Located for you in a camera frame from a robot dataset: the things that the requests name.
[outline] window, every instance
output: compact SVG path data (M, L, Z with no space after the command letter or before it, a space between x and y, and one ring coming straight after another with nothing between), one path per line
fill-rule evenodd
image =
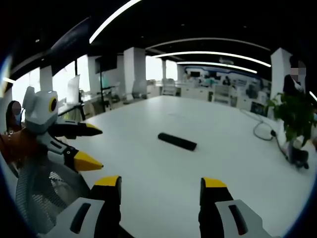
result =
M177 63L174 61L166 61L166 78L178 79Z
M75 61L71 62L53 76L53 90L57 92L59 102L66 98L68 81L74 77Z
M89 72L88 72L88 56L84 55L77 59L77 72L80 75L79 88L84 92L90 91Z
M163 79L163 63L162 59L146 56L146 79L162 80Z
M26 89L29 86L34 87L35 92L39 92L41 90L40 68L36 68L31 72L28 72L16 80L12 86L12 100L18 101L22 106Z

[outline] robotic arm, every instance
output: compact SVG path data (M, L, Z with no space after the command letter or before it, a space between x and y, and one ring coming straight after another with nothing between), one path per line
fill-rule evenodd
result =
M93 136L102 131L88 123L79 123L58 118L58 97L55 91L35 93L28 87L23 107L25 127L37 135L37 142L47 148L48 158L56 163L65 164L74 171L98 170L103 165L72 146L56 139L59 136L75 139L77 136Z

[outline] ceiling light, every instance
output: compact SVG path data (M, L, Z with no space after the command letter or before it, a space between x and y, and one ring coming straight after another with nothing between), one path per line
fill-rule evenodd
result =
M91 44L95 38L105 29L106 26L108 26L114 19L116 19L120 14L122 14L125 10L132 7L134 4L140 2L141 0L131 0L127 2L125 5L123 5L121 8L119 8L117 11L115 11L106 21L104 21L103 24L94 32L94 34L89 39L89 44Z
M153 56L153 57L155 57L155 58L160 58L160 57L165 57L165 56L195 55L195 54L231 56L231 57L241 58L241 59L245 59L245 60L250 60L250 61L253 61L253 62L256 62L256 63L263 64L263 65L265 65L265 66L267 66L267 67L271 67L271 65L268 64L268 63L264 63L264 62L262 62L262 61L260 61L260 60L253 59L253 58L250 58L250 57L240 56L240 55L236 55L236 54L222 53L222 52L213 52L213 51L174 52L174 53L167 53L167 54L157 55L157 56Z
M244 67L239 67L239 66L235 66L235 65L230 65L230 64L225 64L225 63L212 63L212 62L178 62L177 64L207 64L207 65L217 65L217 66L223 66L223 67L229 67L229 68L237 68L237 69L241 69L241 70L245 70L251 73L258 73L255 70L252 69L248 69L248 68L244 68Z
M310 91L309 94L317 101L317 97Z
M15 83L15 81L12 80L12 79L10 79L10 78L4 77L3 80L4 80L5 82L8 82L8 83Z

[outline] computer monitor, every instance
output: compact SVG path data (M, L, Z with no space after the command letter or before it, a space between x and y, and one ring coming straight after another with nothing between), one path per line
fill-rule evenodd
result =
M198 78L198 77L200 77L200 72L191 71L190 72L190 76L193 77L193 78Z
M79 103L79 78L80 75L69 80L67 84L67 104L77 104Z

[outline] green leaves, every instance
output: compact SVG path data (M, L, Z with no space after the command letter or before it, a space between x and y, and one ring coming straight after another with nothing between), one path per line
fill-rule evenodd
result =
M281 104L276 99L280 96ZM312 126L316 126L314 120L314 108L305 98L304 94L290 96L278 93L276 97L269 100L267 106L273 107L274 117L284 121L286 140L290 141L294 137L302 135L304 146L311 137Z

